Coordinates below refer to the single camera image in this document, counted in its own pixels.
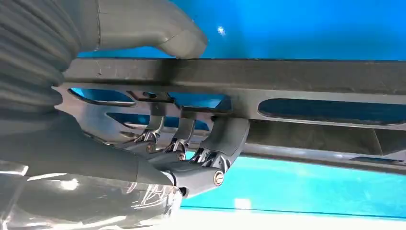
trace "transparent plastic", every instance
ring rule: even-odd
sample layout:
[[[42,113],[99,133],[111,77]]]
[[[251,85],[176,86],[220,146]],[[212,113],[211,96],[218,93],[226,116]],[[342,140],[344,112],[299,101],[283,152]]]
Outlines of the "transparent plastic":
[[[0,161],[0,229],[26,181],[28,167],[8,161]]]
[[[0,174],[2,190],[13,181],[9,178],[3,183],[3,177],[10,176]],[[7,213],[2,217],[3,230],[118,230],[150,226],[172,216],[182,200],[174,186],[66,173],[25,177],[12,196],[7,199],[8,203],[13,200],[13,204],[0,210]]]

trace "metal plate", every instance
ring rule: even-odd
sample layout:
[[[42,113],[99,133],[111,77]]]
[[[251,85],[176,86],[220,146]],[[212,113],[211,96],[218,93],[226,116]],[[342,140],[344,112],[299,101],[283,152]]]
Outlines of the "metal plate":
[[[73,114],[85,132],[105,142],[129,139],[120,132],[140,134],[145,126],[120,124],[107,113],[189,117],[211,129],[213,116],[251,120],[244,154],[251,157],[329,164],[406,174],[403,163],[385,165],[350,161],[356,157],[406,160],[404,123],[363,124],[359,121],[318,121],[264,116],[260,102],[270,98],[341,102],[406,104],[401,62],[336,62],[272,60],[78,59],[58,87],[64,103],[59,109]],[[94,104],[69,93],[70,88],[121,92],[134,103]],[[142,92],[160,95],[140,98]],[[231,111],[186,108],[161,96],[168,92],[219,93],[229,97]],[[167,146],[176,128],[164,128],[158,147]],[[196,131],[190,145],[196,149],[209,131]]]

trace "screw head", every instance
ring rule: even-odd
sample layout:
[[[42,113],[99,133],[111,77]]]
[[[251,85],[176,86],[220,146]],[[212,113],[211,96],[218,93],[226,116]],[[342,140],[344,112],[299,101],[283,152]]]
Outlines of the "screw head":
[[[224,173],[222,171],[216,171],[214,174],[214,184],[220,186],[224,181]]]
[[[184,161],[186,160],[186,155],[182,153],[178,153],[178,161]]]
[[[152,145],[147,145],[147,152],[152,152],[154,147]]]

